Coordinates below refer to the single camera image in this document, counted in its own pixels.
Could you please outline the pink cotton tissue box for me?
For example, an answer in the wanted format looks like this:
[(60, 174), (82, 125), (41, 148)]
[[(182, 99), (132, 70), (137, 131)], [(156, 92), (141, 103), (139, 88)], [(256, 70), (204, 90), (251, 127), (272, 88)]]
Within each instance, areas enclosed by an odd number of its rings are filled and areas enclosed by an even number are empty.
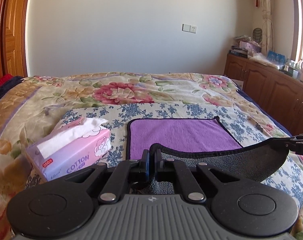
[(39, 176), (51, 181), (99, 161), (111, 149), (110, 130), (102, 118), (79, 118), (26, 149)]

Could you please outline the pink box on cabinet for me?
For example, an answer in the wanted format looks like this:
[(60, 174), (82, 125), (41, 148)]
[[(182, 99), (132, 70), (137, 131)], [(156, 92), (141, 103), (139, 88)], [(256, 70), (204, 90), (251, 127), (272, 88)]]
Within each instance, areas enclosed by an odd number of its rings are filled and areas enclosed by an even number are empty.
[(240, 41), (239, 47), (246, 49), (249, 54), (260, 53), (262, 51), (262, 47), (255, 41)]

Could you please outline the white wall socket plate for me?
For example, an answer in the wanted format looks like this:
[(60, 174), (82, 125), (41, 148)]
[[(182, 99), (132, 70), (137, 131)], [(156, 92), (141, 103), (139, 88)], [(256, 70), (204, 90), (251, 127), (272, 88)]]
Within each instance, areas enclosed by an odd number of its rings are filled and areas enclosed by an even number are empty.
[(196, 34), (197, 27), (189, 24), (182, 25), (182, 31)]

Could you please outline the blue floral white cloth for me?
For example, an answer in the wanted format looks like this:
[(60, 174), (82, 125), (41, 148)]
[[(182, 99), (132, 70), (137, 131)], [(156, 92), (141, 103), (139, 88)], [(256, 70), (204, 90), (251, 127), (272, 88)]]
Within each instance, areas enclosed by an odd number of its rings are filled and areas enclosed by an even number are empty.
[(104, 119), (105, 123), (47, 159), (35, 143), (28, 146), (27, 156), (45, 180), (75, 172), (98, 160), (116, 166), (127, 154), (139, 158), (154, 143), (187, 153), (212, 152), (285, 135), (268, 117), (259, 123), (237, 108), (184, 103), (72, 109), (62, 116), (56, 129), (80, 124), (86, 118)]

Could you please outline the dark flat box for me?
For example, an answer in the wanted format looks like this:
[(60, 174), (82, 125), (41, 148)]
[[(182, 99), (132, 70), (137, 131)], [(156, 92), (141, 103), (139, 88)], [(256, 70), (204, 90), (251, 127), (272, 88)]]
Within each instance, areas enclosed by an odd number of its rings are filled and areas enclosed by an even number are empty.
[(238, 46), (231, 46), (231, 49), (228, 52), (231, 55), (248, 58), (248, 50), (244, 48), (240, 48)]

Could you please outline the patterned beige curtain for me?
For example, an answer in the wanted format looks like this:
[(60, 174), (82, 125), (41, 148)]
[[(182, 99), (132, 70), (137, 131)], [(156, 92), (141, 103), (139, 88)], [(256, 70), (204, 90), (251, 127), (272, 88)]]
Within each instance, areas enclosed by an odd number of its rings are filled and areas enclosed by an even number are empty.
[(256, 0), (262, 9), (262, 53), (267, 55), (269, 51), (274, 50), (274, 34), (273, 34), (273, 1), (274, 0)]

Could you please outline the white cardboard box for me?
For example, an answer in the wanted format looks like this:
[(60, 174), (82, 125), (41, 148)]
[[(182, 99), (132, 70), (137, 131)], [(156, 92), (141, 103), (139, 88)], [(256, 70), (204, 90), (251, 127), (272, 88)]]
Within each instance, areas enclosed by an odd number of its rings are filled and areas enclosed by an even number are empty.
[(236, 80), (236, 79), (232, 79), (232, 81), (237, 85), (237, 87), (238, 87), (240, 90), (243, 90), (244, 81)]

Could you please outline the purple and grey towel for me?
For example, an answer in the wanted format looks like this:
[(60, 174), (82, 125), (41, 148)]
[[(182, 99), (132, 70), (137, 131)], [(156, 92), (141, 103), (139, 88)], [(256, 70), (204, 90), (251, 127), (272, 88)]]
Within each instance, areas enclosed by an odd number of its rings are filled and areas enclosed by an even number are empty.
[(164, 158), (189, 167), (199, 162), (262, 182), (286, 161), (288, 151), (271, 147), (272, 139), (243, 147), (222, 124), (212, 119), (135, 119), (127, 124), (126, 158), (140, 159), (144, 150), (161, 150)]

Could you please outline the clear plastic bag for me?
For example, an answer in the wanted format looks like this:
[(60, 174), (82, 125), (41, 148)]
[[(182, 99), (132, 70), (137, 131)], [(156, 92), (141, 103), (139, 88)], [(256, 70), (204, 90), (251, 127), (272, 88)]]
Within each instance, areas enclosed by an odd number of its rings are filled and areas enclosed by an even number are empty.
[(266, 56), (264, 56), (262, 53), (254, 53), (251, 57), (249, 57), (249, 60), (262, 64), (264, 66), (275, 68), (277, 70), (280, 70), (284, 67), (283, 63), (272, 61)]

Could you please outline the red blanket at bedside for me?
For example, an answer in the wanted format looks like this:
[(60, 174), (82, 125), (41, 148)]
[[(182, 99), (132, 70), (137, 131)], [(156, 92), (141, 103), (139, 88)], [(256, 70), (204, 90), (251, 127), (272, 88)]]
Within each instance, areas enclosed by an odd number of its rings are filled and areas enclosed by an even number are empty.
[(0, 87), (4, 85), (7, 81), (11, 80), (14, 76), (11, 74), (6, 74), (0, 79)]

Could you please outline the floral beige bed blanket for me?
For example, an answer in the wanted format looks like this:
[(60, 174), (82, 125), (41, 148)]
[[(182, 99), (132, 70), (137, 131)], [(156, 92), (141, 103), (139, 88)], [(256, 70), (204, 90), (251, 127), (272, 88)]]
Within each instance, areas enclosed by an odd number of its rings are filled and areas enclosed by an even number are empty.
[(9, 200), (40, 183), (22, 150), (48, 135), (72, 109), (139, 103), (184, 103), (233, 107), (257, 118), (268, 117), (228, 77), (196, 73), (96, 73), (68, 77), (33, 76), (0, 99), (0, 239), (10, 239)]

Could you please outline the wooden door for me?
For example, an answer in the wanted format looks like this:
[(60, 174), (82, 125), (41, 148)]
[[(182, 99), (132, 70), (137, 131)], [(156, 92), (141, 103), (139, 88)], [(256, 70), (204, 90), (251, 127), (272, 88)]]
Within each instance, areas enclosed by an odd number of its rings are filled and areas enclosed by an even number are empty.
[(26, 14), (28, 0), (3, 0), (2, 65), (6, 74), (27, 77)]

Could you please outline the blue box on cabinet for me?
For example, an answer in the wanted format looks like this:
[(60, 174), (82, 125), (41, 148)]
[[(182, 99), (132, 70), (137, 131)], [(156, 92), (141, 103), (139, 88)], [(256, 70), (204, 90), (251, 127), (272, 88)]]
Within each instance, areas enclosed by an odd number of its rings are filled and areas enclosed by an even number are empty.
[(274, 51), (271, 50), (268, 51), (267, 58), (270, 62), (277, 64), (279, 66), (283, 66), (286, 61), (285, 55), (275, 53)]

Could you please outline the wooden low cabinet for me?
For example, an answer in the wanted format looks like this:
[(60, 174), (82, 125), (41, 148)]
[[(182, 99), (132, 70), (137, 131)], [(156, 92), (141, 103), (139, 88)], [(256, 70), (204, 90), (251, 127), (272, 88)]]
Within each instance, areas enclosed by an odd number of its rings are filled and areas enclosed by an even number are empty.
[(244, 57), (227, 55), (224, 75), (243, 81), (243, 91), (291, 134), (303, 133), (303, 83)]

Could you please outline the dark navy bed sheet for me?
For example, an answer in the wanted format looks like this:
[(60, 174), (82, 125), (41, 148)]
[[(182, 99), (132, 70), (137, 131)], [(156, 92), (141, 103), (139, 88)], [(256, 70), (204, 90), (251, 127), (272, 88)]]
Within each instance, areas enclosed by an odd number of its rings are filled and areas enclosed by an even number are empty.
[(14, 76), (11, 80), (7, 81), (4, 85), (0, 87), (0, 99), (13, 87), (22, 83), (22, 76)]

